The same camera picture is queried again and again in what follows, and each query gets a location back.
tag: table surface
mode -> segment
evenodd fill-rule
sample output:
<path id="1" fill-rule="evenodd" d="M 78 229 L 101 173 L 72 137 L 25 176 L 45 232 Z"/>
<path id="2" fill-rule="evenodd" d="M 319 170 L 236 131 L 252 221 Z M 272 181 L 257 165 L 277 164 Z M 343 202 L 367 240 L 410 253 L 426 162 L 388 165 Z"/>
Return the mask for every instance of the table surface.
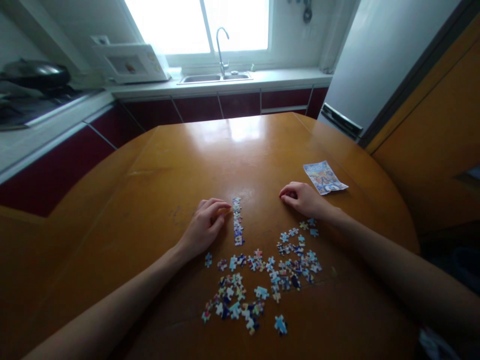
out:
<path id="1" fill-rule="evenodd" d="M 280 233 L 304 217 L 282 204 L 278 193 L 290 181 L 310 183 L 303 164 L 324 160 L 349 186 L 327 195 L 329 202 L 419 252 L 413 222 L 392 181 L 329 126 L 292 112 L 160 126 L 100 163 L 47 220 L 41 246 L 32 251 L 41 266 L 21 294 L 29 317 L 12 356 L 25 354 L 153 263 L 178 241 L 200 200 L 241 197 L 245 244 L 234 246 L 229 217 L 209 249 L 213 266 L 206 268 L 202 255 L 184 267 L 112 358 L 410 358 L 416 322 L 349 242 L 324 224 L 318 238 L 305 235 L 306 250 L 316 252 L 323 271 L 314 284 L 301 277 L 301 291 L 282 292 L 279 304 L 267 299 L 257 333 L 249 335 L 242 317 L 222 321 L 213 312 L 209 322 L 201 320 L 220 276 L 230 273 L 217 270 L 220 259 L 253 256 L 257 248 L 264 259 L 281 259 Z M 257 286 L 270 290 L 266 272 L 248 266 L 239 272 L 246 301 L 255 299 Z M 280 314 L 288 323 L 283 337 L 274 329 Z"/>

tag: hand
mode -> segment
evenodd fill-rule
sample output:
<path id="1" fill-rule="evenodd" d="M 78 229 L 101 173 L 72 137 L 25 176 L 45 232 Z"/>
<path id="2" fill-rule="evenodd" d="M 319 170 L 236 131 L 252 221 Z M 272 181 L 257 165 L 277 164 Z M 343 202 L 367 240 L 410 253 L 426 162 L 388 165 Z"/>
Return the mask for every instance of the hand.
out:
<path id="1" fill-rule="evenodd" d="M 231 207 L 227 202 L 217 198 L 200 201 L 190 224 L 176 245 L 186 261 L 203 253 L 214 242 L 225 222 L 225 212 L 222 212 L 213 223 L 212 219 L 220 209 Z"/>
<path id="2" fill-rule="evenodd" d="M 309 218 L 330 222 L 342 213 L 315 189 L 304 182 L 292 181 L 280 191 L 282 201 Z"/>

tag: window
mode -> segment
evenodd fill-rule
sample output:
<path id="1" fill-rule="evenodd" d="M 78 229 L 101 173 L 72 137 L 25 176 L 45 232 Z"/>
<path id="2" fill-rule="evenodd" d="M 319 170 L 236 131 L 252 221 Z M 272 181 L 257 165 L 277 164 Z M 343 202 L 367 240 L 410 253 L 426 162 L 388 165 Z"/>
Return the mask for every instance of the window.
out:
<path id="1" fill-rule="evenodd" d="M 269 0 L 125 0 L 146 43 L 173 60 L 215 60 L 217 29 L 222 52 L 269 48 Z"/>

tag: person's left hand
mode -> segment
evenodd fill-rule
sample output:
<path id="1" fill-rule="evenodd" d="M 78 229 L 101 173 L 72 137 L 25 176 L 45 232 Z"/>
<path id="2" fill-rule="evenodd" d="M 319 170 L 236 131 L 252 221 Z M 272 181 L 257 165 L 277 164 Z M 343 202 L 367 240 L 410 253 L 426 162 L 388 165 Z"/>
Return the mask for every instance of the person's left hand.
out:
<path id="1" fill-rule="evenodd" d="M 222 212 L 213 224 L 212 218 L 220 209 L 231 207 L 229 203 L 217 198 L 200 201 L 190 224 L 176 245 L 187 261 L 203 253 L 214 242 L 225 222 L 225 212 Z"/>

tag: finger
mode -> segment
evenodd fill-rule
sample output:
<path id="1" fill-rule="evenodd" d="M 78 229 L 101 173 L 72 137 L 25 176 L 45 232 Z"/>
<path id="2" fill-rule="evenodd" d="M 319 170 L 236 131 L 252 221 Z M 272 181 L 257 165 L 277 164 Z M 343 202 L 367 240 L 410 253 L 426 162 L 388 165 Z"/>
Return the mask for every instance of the finger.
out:
<path id="1" fill-rule="evenodd" d="M 285 186 L 282 190 L 280 190 L 280 194 L 278 196 L 282 197 L 287 192 L 297 192 L 299 189 L 300 182 L 291 182 L 287 186 Z"/>
<path id="2" fill-rule="evenodd" d="M 225 200 L 217 199 L 215 197 L 212 197 L 212 198 L 208 199 L 207 201 L 205 201 L 205 203 L 201 206 L 201 208 L 199 208 L 199 210 L 204 210 L 204 209 L 208 208 L 210 205 L 212 205 L 213 203 L 217 203 L 217 202 L 225 203 Z"/>
<path id="3" fill-rule="evenodd" d="M 225 214 L 221 213 L 220 216 L 216 218 L 216 221 L 213 223 L 213 225 L 210 227 L 208 231 L 210 231 L 212 234 L 215 234 L 215 237 L 217 237 L 220 229 L 224 224 L 225 224 Z"/>
<path id="4" fill-rule="evenodd" d="M 207 202 L 207 200 L 202 200 L 200 201 L 200 203 L 198 204 L 198 207 L 196 208 L 197 210 L 200 210 L 200 208 Z"/>
<path id="5" fill-rule="evenodd" d="M 227 202 L 214 202 L 212 205 L 210 205 L 208 208 L 206 208 L 202 212 L 205 214 L 205 217 L 213 218 L 220 209 L 228 209 L 231 207 L 232 205 L 230 205 Z"/>
<path id="6" fill-rule="evenodd" d="M 294 199 L 293 197 L 287 196 L 287 195 L 282 195 L 281 200 L 285 203 L 290 205 L 292 208 L 296 208 L 298 200 Z"/>

